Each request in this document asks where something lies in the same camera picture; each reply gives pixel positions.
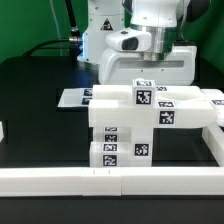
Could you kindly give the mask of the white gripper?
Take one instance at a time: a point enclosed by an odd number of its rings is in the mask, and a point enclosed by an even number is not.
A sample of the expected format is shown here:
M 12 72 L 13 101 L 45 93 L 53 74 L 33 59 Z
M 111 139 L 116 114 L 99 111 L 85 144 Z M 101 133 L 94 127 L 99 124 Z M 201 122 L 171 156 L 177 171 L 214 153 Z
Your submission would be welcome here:
M 164 50 L 163 29 L 123 29 L 105 38 L 98 80 L 101 84 L 131 84 L 133 79 L 154 80 L 157 85 L 190 85 L 195 78 L 197 48 L 179 43 Z

